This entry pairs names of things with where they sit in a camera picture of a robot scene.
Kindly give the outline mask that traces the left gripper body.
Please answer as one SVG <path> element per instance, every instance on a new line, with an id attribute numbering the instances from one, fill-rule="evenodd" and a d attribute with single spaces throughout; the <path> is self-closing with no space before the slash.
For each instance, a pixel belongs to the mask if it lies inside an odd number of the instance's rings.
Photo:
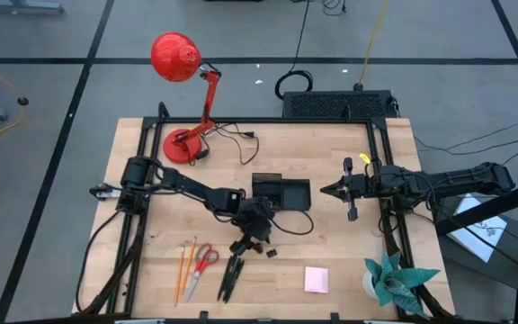
<path id="1" fill-rule="evenodd" d="M 240 205 L 234 225 L 241 231 L 260 241 L 269 242 L 271 235 L 273 211 L 271 203 L 262 196 L 244 199 Z"/>

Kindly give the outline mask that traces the black perforated computer case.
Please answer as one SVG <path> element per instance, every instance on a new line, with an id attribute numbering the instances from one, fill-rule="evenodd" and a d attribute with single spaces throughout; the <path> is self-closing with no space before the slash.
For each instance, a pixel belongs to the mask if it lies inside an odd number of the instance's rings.
<path id="1" fill-rule="evenodd" d="M 290 118 L 396 118 L 396 99 L 389 90 L 287 92 L 282 116 Z"/>

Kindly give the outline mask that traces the teal paper pinwheel plant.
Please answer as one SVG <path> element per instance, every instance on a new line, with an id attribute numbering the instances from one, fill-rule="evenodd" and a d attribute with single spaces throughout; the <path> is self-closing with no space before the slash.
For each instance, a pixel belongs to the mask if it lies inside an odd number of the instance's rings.
<path id="1" fill-rule="evenodd" d="M 427 319 L 427 314 L 411 290 L 430 281 L 440 270 L 400 268 L 400 258 L 400 252 L 393 255 L 384 252 L 380 263 L 370 258 L 364 259 L 367 271 L 372 274 L 374 289 L 379 297 L 378 305 L 383 307 L 394 303 L 403 311 Z"/>

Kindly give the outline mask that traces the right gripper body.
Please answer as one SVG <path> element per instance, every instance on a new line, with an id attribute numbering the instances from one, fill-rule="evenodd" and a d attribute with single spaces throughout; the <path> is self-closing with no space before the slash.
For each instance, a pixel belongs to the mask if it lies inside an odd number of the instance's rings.
<path id="1" fill-rule="evenodd" d="M 358 212 L 355 200 L 366 197 L 370 194 L 369 177 L 365 174 L 353 174 L 353 160 L 350 157 L 346 157 L 344 159 L 343 167 L 342 200 L 344 203 L 348 204 L 348 221 L 356 221 L 358 219 Z"/>

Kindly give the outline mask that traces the white printed panel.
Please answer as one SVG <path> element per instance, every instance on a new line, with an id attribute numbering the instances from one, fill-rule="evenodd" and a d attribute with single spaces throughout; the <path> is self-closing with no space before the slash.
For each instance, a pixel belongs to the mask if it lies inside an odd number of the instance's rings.
<path id="1" fill-rule="evenodd" d="M 481 201 L 474 195 L 467 193 L 460 198 L 455 207 L 444 205 L 445 214 L 455 216 L 481 204 Z M 494 249 L 504 234 L 506 221 L 498 216 L 487 220 L 468 225 L 467 228 L 456 229 L 447 235 L 469 253 L 487 263 L 492 256 Z"/>

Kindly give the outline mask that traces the red desk lamp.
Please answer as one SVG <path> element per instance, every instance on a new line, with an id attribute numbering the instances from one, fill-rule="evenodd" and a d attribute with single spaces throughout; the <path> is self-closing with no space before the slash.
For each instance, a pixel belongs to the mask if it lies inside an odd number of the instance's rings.
<path id="1" fill-rule="evenodd" d="M 209 150 L 203 149 L 201 136 L 216 125 L 211 117 L 221 72 L 208 62 L 203 62 L 195 43 L 178 31 L 167 31 L 154 41 L 150 51 L 151 65 L 163 79 L 181 83 L 192 78 L 197 72 L 208 83 L 201 122 L 192 129 L 177 129 L 164 140 L 165 156 L 175 164 L 193 164 L 204 158 Z"/>

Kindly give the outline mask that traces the black slanted beam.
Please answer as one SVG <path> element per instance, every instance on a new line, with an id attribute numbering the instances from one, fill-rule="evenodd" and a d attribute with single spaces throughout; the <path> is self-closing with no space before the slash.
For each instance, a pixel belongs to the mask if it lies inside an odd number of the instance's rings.
<path id="1" fill-rule="evenodd" d="M 518 208 L 518 188 L 505 196 L 496 197 L 450 219 L 442 220 L 436 224 L 435 228 L 439 236 L 444 236 L 454 230 L 465 228 L 516 208 Z"/>

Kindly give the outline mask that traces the black aluminium table frame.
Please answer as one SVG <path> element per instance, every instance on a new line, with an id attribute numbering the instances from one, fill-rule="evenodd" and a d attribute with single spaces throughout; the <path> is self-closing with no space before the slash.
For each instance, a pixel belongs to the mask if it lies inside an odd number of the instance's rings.
<path id="1" fill-rule="evenodd" d="M 228 303 L 217 293 L 229 258 L 229 246 L 239 230 L 220 223 L 198 202 L 181 195 L 155 197 L 148 210 L 139 265 L 121 279 L 114 310 L 101 310 L 102 320 L 161 319 L 165 323 L 192 321 L 206 313 L 209 321 L 242 320 L 265 323 L 282 320 L 331 319 L 359 322 L 400 318 L 394 305 L 380 307 L 362 288 L 365 258 L 380 259 L 385 239 L 379 231 L 380 206 L 376 200 L 358 202 L 359 217 L 348 221 L 347 207 L 320 189 L 342 174 L 345 158 L 364 172 L 359 154 L 377 152 L 383 161 L 410 170 L 420 167 L 411 124 L 407 119 L 386 122 L 388 143 L 369 142 L 366 126 L 357 122 L 283 118 L 241 118 L 238 126 L 253 131 L 258 145 L 242 150 L 255 153 L 243 166 L 238 151 L 220 136 L 211 138 L 212 157 L 182 172 L 209 186 L 249 188 L 254 172 L 275 172 L 289 178 L 307 178 L 311 208 L 306 214 L 284 211 L 271 235 L 277 256 L 248 251 L 245 265 Z M 185 246 L 183 278 L 193 237 L 197 237 L 184 294 L 174 307 L 174 289 L 180 246 Z M 219 260 L 201 275 L 192 298 L 186 301 L 199 247 L 210 243 Z M 304 291 L 305 267 L 328 269 L 328 294 Z"/>

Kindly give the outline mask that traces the black mesh desk organizer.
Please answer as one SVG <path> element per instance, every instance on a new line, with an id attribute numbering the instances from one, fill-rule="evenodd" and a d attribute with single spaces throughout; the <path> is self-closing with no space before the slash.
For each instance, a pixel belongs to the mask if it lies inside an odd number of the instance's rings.
<path id="1" fill-rule="evenodd" d="M 253 173 L 253 197 L 266 198 L 273 210 L 307 212 L 311 207 L 310 181 L 282 174 Z"/>

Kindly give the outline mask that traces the pink sticky note pad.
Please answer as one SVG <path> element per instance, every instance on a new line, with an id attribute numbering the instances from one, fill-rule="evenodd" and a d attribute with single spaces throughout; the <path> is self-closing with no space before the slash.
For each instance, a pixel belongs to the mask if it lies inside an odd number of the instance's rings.
<path id="1" fill-rule="evenodd" d="M 328 294 L 328 269 L 324 267 L 306 266 L 304 291 L 307 293 Z"/>

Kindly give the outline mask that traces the white plant pot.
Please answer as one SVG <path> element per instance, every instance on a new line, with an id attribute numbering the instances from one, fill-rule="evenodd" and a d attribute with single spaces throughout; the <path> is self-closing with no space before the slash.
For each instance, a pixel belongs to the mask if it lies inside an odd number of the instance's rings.
<path id="1" fill-rule="evenodd" d="M 372 299 L 376 301 L 379 299 L 374 289 L 372 274 L 369 271 L 366 271 L 362 277 L 362 288 L 365 293 Z"/>

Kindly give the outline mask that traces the red handled scissors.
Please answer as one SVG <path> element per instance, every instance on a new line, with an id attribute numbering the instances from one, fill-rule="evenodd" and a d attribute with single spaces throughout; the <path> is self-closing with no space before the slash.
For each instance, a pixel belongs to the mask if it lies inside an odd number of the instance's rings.
<path id="1" fill-rule="evenodd" d="M 201 275 L 204 270 L 219 260 L 219 252 L 213 248 L 210 243 L 203 244 L 199 247 L 197 255 L 195 257 L 196 266 L 193 272 L 193 276 L 189 285 L 188 295 L 186 301 L 189 302 L 192 298 L 194 290 L 200 281 Z"/>

